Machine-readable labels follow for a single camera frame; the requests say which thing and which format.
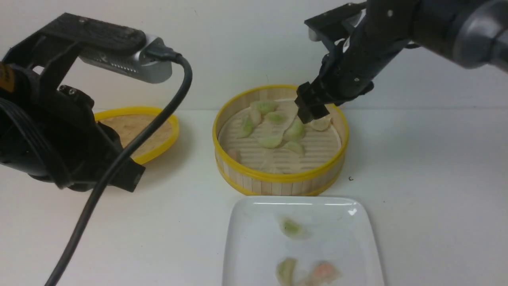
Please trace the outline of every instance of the yellow steamer rim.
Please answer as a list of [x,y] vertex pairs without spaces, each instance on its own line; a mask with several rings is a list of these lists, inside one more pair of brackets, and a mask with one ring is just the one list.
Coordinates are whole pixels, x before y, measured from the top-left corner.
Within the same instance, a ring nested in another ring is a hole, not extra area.
[[236,162],[219,143],[222,127],[236,113],[249,107],[251,102],[296,98],[296,89],[297,87],[292,85],[268,85],[248,90],[233,97],[217,114],[212,133],[217,168],[226,182],[242,194],[316,196],[337,180],[344,164],[349,128],[344,114],[333,104],[327,105],[327,108],[331,113],[334,111],[337,113],[331,128],[337,131],[341,147],[328,162],[310,171],[297,174],[269,174],[254,170]]
[[[162,109],[156,107],[146,107],[146,106],[135,106],[135,107],[125,107],[112,109],[107,111],[102,111],[95,113],[95,121],[101,121],[109,118],[120,117],[120,116],[129,116],[129,115],[151,115],[154,118],[161,113]],[[151,149],[150,151],[141,154],[137,157],[134,157],[133,160],[138,164],[145,164],[154,158],[158,157],[162,153],[164,153],[167,149],[169,149],[178,138],[178,134],[180,132],[178,126],[178,119],[176,116],[171,115],[167,120],[167,123],[171,126],[171,134],[167,139],[162,141],[158,146]]]

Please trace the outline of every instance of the black cable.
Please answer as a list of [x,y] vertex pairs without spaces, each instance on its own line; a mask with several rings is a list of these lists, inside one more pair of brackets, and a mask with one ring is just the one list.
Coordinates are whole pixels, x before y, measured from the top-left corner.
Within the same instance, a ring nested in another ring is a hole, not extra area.
[[152,136],[155,131],[157,131],[157,129],[169,118],[169,116],[173,114],[173,112],[175,112],[176,108],[187,95],[193,77],[190,64],[182,55],[173,52],[173,50],[170,48],[164,48],[165,49],[161,50],[164,53],[155,52],[152,55],[154,55],[154,57],[159,60],[172,61],[181,65],[184,72],[182,85],[180,86],[180,89],[176,93],[175,97],[173,97],[171,102],[143,131],[141,131],[141,133],[138,134],[138,136],[136,136],[136,138],[134,138],[134,140],[132,140],[131,143],[129,143],[129,145],[126,146],[126,148],[109,166],[102,178],[97,182],[92,190],[92,193],[90,194],[90,197],[88,198],[88,201],[86,202],[85,207],[83,208],[83,212],[78,219],[76,227],[72,232],[71,238],[69,239],[65,250],[63,251],[60,260],[53,269],[53,272],[49,276],[45,286],[55,286],[60,280],[67,265],[69,264],[69,261],[71,260],[72,255],[74,254],[74,251],[76,250],[76,247],[78,246],[79,240],[85,231],[86,225],[90,220],[90,216],[92,215],[92,212],[96,207],[99,198],[103,194],[104,189],[108,185],[108,182],[117,173],[119,167],[122,166],[122,164],[131,157],[134,151],[139,148],[141,144],[143,144],[148,138],[150,138],[150,136]]
[[60,189],[70,186],[72,180],[69,170],[33,119],[21,107],[4,98],[0,98],[0,110],[4,111],[25,138],[55,185]]

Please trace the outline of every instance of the robotic arm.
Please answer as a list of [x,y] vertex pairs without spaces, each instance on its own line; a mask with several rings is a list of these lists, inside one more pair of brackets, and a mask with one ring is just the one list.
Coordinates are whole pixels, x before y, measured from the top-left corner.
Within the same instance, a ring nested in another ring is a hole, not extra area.
[[298,116],[308,123],[328,114],[325,104],[370,92],[400,51],[418,47],[410,41],[464,68],[488,63],[508,72],[507,15],[506,0],[367,0],[308,19],[310,39],[329,53],[317,78],[298,87]]

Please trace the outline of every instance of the cable connector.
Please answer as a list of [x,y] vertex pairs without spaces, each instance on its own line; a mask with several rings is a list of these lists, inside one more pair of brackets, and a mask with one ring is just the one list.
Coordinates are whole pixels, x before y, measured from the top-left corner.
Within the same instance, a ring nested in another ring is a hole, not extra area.
[[162,45],[151,45],[146,49],[146,55],[160,61],[179,62],[182,54],[173,51],[172,48]]

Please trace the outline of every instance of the square plate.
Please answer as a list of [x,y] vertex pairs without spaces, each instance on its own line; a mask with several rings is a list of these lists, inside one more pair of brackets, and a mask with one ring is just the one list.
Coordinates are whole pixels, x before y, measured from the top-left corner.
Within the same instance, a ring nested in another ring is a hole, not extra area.
[[[302,224],[308,238],[285,236],[280,230],[285,217]],[[298,261],[295,284],[317,263],[328,261],[341,273],[330,286],[384,286],[372,227],[358,202],[288,196],[240,200],[229,223],[223,286],[278,286],[276,266],[288,257]]]

